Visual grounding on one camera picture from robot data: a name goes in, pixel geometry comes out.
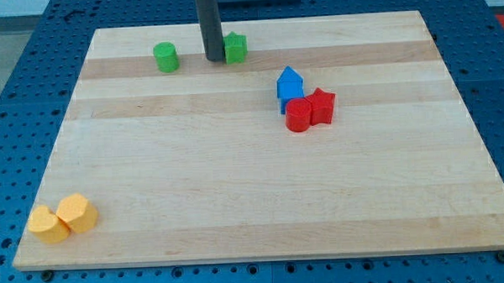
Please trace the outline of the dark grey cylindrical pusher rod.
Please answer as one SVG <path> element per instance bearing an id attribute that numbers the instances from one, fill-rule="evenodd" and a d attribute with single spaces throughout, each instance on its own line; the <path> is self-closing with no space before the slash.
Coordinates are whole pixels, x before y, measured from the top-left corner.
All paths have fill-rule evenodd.
<path id="1" fill-rule="evenodd" d="M 195 0 L 205 56 L 212 62 L 224 60 L 223 34 L 217 0 Z"/>

